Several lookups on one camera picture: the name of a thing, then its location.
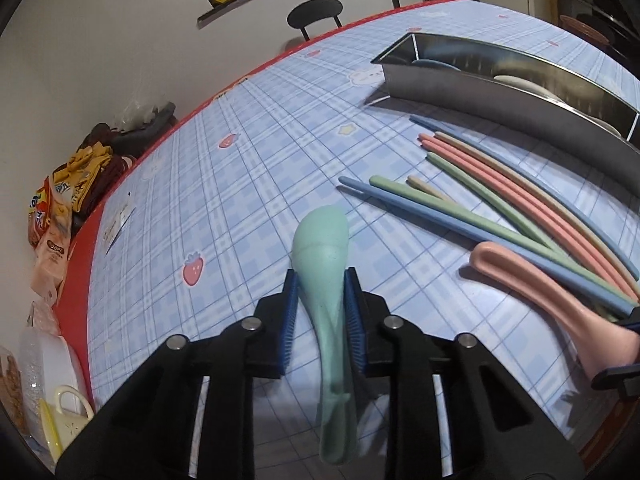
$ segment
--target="tablecloth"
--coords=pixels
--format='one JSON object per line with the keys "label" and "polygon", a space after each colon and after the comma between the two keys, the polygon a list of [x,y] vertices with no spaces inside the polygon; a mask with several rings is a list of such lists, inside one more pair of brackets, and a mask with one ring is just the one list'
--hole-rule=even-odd
{"label": "tablecloth", "polygon": [[[407,31],[504,44],[568,67],[635,107],[640,102],[638,80],[590,44],[530,16],[469,0],[370,20],[277,60],[185,122],[104,205],[100,232],[124,201],[132,200],[135,210],[108,253],[99,237],[95,247],[88,351],[98,406],[167,336],[214,336],[250,315],[259,298],[282,287],[300,220],[334,204],[348,218],[349,264],[364,290],[382,295],[393,313],[426,333],[474,333],[576,447],[593,436],[615,397],[590,390],[553,320],[473,272],[468,240],[401,220],[375,201],[363,203],[337,189],[337,178],[378,173],[404,182],[420,174],[466,208],[508,226],[425,161],[415,140],[423,129],[408,120],[415,113],[555,187],[637,266],[640,202],[599,171],[520,132],[385,99],[382,70],[370,60]],[[202,264],[200,273],[194,262]],[[388,397],[360,420],[360,458],[333,468],[318,457],[319,391],[318,346],[299,306],[286,376],[255,384],[257,478],[382,478]]]}

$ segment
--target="wall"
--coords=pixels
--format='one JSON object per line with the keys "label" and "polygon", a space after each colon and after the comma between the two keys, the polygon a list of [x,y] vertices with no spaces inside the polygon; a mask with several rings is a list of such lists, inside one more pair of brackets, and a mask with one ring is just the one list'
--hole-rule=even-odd
{"label": "wall", "polygon": [[[0,345],[15,349],[33,299],[28,201],[95,123],[171,100],[178,117],[297,43],[289,11],[305,0],[253,0],[198,30],[207,0],[23,0],[0,36]],[[342,0],[344,23],[392,8]],[[332,20],[309,28],[317,35]]]}

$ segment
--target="green chopstick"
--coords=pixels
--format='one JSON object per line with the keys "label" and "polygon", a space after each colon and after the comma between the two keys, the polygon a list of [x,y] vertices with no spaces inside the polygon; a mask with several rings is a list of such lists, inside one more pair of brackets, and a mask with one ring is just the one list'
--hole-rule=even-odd
{"label": "green chopstick", "polygon": [[498,213],[510,220],[523,235],[535,242],[543,244],[556,253],[565,256],[565,252],[562,250],[562,247],[553,241],[553,239],[542,229],[498,194],[494,193],[487,186],[469,175],[466,171],[433,152],[430,152],[429,155],[427,155],[427,160],[455,178],[457,181],[461,182],[469,190],[473,191],[480,198],[492,205]]}
{"label": "green chopstick", "polygon": [[466,222],[480,229],[488,231],[496,236],[499,236],[500,238],[503,238],[504,240],[508,240],[513,244],[516,244],[522,248],[528,249],[529,251],[539,254],[540,256],[544,256],[548,260],[551,260],[552,262],[560,266],[563,266],[565,269],[572,270],[576,274],[579,274],[580,276],[584,277],[590,282],[596,283],[597,285],[600,285],[606,288],[609,292],[613,292],[614,294],[616,294],[620,298],[623,298],[624,300],[630,301],[631,303],[638,302],[636,298],[629,298],[629,296],[624,294],[624,292],[610,285],[605,280],[603,280],[600,276],[594,274],[590,270],[587,270],[584,267],[581,267],[580,265],[575,263],[573,260],[569,259],[567,256],[562,256],[562,254],[558,254],[555,251],[552,251],[551,249],[544,246],[543,244],[530,240],[529,238],[521,235],[520,233],[512,231],[511,229],[507,229],[506,227],[503,227],[500,224],[497,224],[496,222],[491,222],[490,220],[487,220],[486,218],[480,215],[472,213],[471,211],[467,211],[466,209],[464,209],[463,207],[457,204],[444,202],[444,200],[435,198],[433,196],[429,196],[426,193],[413,189],[409,186],[405,186],[404,184],[398,184],[397,182],[393,182],[392,180],[389,180],[388,178],[385,178],[379,175],[372,176],[369,179],[369,183],[374,187],[377,187],[379,189],[384,189],[385,191],[388,191],[398,196],[402,196],[404,198],[412,200],[413,202],[431,207],[444,214],[453,216],[454,218],[462,220],[463,222]]}

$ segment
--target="pink spoon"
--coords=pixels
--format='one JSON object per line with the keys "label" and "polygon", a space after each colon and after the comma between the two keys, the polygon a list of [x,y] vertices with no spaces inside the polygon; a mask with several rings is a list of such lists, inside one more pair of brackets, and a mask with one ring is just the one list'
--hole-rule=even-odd
{"label": "pink spoon", "polygon": [[574,342],[589,380],[606,368],[630,365],[638,359],[640,335],[602,319],[507,248],[482,242],[472,251],[469,263],[551,314]]}
{"label": "pink spoon", "polygon": [[619,275],[616,269],[587,240],[563,218],[558,216],[533,195],[514,184],[511,180],[492,170],[472,156],[449,146],[432,137],[420,135],[422,145],[464,168],[470,174],[500,192],[509,202],[527,212],[543,228],[551,233],[575,258],[601,278],[622,290],[626,295],[636,298],[631,287]]}

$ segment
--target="metal screw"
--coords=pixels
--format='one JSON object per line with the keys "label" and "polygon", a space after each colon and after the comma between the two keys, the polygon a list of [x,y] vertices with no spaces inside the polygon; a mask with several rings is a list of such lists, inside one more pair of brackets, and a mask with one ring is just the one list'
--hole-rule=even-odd
{"label": "metal screw", "polygon": [[251,332],[258,330],[262,326],[260,318],[254,316],[245,317],[240,324],[242,325],[242,328],[250,330]]}
{"label": "metal screw", "polygon": [[478,344],[478,339],[473,334],[465,333],[458,336],[458,343],[465,348],[473,348]]}
{"label": "metal screw", "polygon": [[384,323],[385,326],[390,328],[391,330],[397,330],[402,325],[404,325],[404,319],[399,316],[386,316]]}
{"label": "metal screw", "polygon": [[171,350],[181,350],[187,344],[187,338],[181,334],[172,335],[166,340],[166,345]]}

